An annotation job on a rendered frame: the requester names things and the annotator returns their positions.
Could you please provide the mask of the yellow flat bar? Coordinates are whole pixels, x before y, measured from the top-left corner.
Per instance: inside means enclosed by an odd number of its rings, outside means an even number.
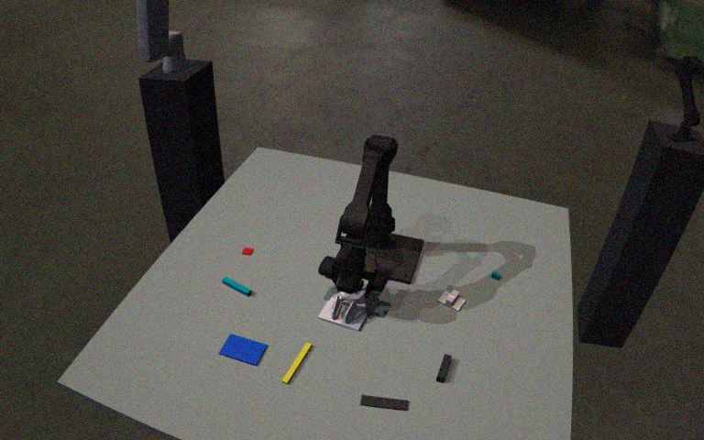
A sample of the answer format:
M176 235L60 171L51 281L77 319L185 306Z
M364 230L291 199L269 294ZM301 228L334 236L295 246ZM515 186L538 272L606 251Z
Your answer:
M292 379L292 376L297 371L297 368L301 365L302 361L304 360L304 358L308 354L311 346L312 346L312 344L305 343L304 348L302 349L302 351L300 352L298 357L293 361L294 363L293 363L293 365L291 365L289 371L287 371L287 373L285 374L285 378L283 378L282 383L284 383L286 385L289 384L289 381Z

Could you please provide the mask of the teal rectangular bar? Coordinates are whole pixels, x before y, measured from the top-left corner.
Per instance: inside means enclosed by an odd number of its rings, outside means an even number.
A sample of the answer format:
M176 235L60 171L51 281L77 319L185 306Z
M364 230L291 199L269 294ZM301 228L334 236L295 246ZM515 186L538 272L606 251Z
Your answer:
M235 291L237 291L237 292L240 292L240 293L242 293L243 295L245 295L245 296L247 296L247 297L252 293L251 289L249 289L249 288L247 288L247 287L245 287L245 286L239 284L238 282L236 282L236 281L234 281L234 280L231 280L231 279L229 279L229 278L227 278L227 277L224 277L224 278L222 279L222 283L223 283L224 285L226 285L227 287L229 287L229 288L231 288L231 289L233 289L233 290L235 290Z

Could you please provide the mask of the blue flat rectangular plate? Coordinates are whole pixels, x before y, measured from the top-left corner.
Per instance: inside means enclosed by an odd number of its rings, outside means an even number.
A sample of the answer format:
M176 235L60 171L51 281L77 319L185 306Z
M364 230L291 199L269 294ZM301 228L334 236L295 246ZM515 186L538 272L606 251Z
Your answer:
M230 334L219 354L257 366L268 345Z

